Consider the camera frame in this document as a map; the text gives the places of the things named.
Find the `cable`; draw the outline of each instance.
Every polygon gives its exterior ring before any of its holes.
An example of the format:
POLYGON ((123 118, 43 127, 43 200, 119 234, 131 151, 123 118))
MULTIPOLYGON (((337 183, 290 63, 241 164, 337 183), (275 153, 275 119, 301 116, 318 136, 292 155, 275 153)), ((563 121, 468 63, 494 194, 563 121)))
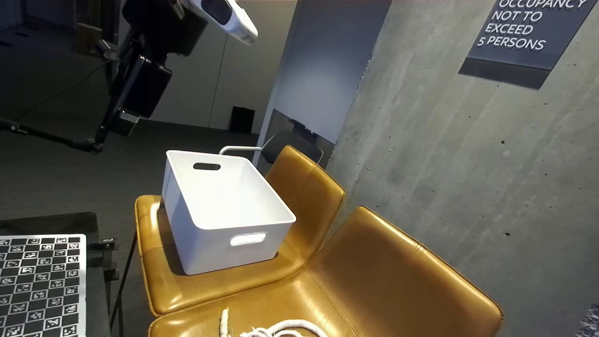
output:
POLYGON ((76 86, 76 84, 80 84, 80 82, 84 82, 86 78, 89 78, 93 73, 97 73, 99 69, 103 69, 106 63, 110 63, 112 60, 106 60, 106 61, 103 61, 99 67, 93 67, 89 73, 86 73, 86 75, 82 75, 80 78, 76 78, 76 80, 73 80, 73 82, 69 82, 69 84, 65 84, 63 88, 60 88, 58 91, 52 91, 50 95, 46 95, 46 97, 43 97, 43 99, 39 99, 39 101, 35 101, 33 105, 30 105, 28 108, 20 108, 20 110, 16 110, 16 116, 13 118, 13 119, 22 119, 22 118, 26 118, 31 110, 35 110, 39 105, 45 105, 45 103, 48 103, 48 101, 52 101, 52 99, 56 99, 58 95, 61 95, 63 91, 67 91, 67 90, 71 90, 73 86, 76 86))
MULTIPOLYGON (((301 337, 297 329, 307 329, 316 337, 327 337, 316 324, 309 320, 280 320, 271 327, 252 327, 243 331, 239 337, 301 337)), ((228 335, 228 309, 221 312, 221 337, 228 335)))

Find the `occupancy sign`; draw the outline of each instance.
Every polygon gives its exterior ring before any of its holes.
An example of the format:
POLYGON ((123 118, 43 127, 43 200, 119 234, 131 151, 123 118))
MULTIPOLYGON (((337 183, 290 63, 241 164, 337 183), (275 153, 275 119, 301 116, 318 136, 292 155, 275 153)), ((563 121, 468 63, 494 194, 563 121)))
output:
POLYGON ((460 73, 541 88, 597 0, 496 0, 460 73))

